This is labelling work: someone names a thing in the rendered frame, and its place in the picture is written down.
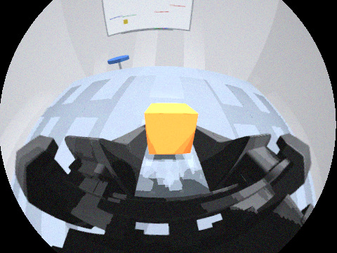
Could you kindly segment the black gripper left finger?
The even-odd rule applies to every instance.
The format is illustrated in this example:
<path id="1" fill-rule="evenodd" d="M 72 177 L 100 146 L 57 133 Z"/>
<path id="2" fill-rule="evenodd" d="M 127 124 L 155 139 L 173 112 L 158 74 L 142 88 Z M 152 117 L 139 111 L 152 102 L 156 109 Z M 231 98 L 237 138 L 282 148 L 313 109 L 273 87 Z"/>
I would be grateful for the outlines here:
<path id="1" fill-rule="evenodd" d="M 65 136 L 65 144 L 75 159 L 106 166 L 126 195 L 135 196 L 148 145 L 146 124 L 111 141 L 72 135 Z"/>

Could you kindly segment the orange block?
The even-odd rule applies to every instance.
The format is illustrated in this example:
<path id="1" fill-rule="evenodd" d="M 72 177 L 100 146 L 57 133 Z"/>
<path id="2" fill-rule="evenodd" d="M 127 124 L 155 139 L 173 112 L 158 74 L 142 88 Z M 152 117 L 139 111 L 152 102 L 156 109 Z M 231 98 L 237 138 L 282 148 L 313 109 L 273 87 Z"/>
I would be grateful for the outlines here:
<path id="1" fill-rule="evenodd" d="M 155 103 L 146 110 L 149 154 L 190 154 L 197 112 L 186 104 Z"/>

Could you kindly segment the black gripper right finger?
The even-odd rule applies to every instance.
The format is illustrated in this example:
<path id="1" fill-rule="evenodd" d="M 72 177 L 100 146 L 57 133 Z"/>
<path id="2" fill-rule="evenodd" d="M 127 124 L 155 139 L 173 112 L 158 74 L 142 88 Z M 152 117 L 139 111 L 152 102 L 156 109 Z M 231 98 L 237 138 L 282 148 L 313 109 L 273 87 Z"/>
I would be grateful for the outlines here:
<path id="1" fill-rule="evenodd" d="M 230 177 L 248 150 L 267 146 L 270 140 L 272 135 L 267 133 L 230 140 L 197 126 L 193 147 L 210 192 L 224 188 L 222 184 Z"/>

